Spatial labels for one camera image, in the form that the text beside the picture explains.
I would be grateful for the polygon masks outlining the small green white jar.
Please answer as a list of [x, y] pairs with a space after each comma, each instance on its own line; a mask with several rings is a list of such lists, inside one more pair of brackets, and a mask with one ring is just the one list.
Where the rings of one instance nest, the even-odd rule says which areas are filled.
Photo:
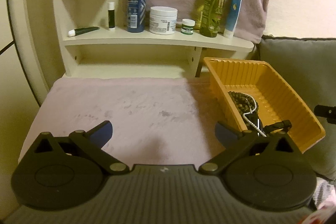
[[195, 21], [192, 19], [182, 19], [181, 33], [192, 35], [194, 33]]

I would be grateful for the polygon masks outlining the blue white lotion tube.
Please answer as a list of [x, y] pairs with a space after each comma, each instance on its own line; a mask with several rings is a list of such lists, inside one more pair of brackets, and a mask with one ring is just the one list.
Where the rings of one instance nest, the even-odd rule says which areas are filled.
[[238, 18], [240, 14], [240, 8], [242, 0], [231, 0], [230, 10], [226, 18], [226, 24], [223, 32], [223, 36], [226, 38], [233, 38]]

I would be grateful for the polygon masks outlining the large white cream jar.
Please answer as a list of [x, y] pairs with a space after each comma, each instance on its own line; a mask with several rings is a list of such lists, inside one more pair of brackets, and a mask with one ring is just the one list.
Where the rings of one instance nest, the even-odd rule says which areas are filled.
[[166, 6], [150, 8], [149, 30], [156, 35], [171, 35], [175, 32], [178, 10]]

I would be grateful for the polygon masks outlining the pink fuzzy cloth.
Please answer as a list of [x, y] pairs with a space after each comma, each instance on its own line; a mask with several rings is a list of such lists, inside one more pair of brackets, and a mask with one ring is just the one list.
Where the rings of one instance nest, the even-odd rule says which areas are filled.
[[110, 121], [104, 151], [127, 165], [193, 164], [221, 153], [221, 107], [207, 78], [58, 79], [39, 109], [21, 152], [41, 132], [67, 136]]

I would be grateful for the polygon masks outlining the blue spray bottle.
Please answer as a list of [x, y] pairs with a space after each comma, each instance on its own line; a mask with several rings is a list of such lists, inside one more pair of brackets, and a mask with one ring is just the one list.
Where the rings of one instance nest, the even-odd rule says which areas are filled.
[[145, 28], [146, 0], [127, 0], [127, 31], [143, 32]]

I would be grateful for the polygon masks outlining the orange plastic tray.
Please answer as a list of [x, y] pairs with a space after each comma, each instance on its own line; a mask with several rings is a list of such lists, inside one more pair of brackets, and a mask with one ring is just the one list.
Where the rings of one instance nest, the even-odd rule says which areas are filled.
[[289, 136], [301, 152], [325, 137], [325, 129], [310, 108], [268, 63], [214, 57], [205, 57], [204, 62], [210, 72], [210, 87], [229, 126], [239, 131], [247, 129], [229, 95], [238, 92], [256, 100], [263, 125], [289, 120]]

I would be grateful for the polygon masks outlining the green tube white cap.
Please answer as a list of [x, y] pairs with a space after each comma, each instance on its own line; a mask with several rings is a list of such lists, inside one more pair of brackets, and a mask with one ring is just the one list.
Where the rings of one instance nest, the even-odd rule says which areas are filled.
[[82, 27], [82, 28], [75, 28], [73, 30], [68, 31], [68, 37], [74, 37], [82, 34], [86, 34], [88, 32], [99, 30], [100, 27], [92, 26], [92, 27]]

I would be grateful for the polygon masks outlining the green oil spray bottle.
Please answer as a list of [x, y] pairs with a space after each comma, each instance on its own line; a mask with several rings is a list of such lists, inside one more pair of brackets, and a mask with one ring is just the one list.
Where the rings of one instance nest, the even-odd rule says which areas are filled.
[[208, 38], [215, 38], [222, 22], [225, 0], [199, 0], [197, 28]]

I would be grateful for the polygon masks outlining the black white lip balm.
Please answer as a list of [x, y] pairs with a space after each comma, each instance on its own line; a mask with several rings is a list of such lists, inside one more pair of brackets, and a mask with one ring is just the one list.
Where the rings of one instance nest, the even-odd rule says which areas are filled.
[[108, 27], [112, 31], [115, 29], [115, 3], [108, 3]]

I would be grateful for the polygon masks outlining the cream wooden shelf unit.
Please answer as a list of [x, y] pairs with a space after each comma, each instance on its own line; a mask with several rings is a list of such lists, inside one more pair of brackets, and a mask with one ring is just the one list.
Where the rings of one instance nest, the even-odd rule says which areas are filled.
[[[63, 73], [80, 78], [197, 77], [205, 56], [244, 59], [253, 44], [240, 38], [207, 38], [199, 33], [155, 35], [126, 30], [126, 0], [47, 0], [52, 45], [62, 57]], [[115, 29], [108, 27], [108, 3], [115, 3]], [[69, 38], [82, 27], [99, 30]]]

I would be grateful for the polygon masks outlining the grey cushion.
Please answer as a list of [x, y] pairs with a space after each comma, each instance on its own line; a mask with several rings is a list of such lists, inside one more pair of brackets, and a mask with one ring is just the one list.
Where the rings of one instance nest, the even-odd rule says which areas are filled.
[[[298, 93], [311, 110], [335, 106], [335, 38], [263, 36], [259, 58], [269, 63]], [[335, 125], [318, 120], [326, 136], [304, 155], [320, 175], [335, 180]]]

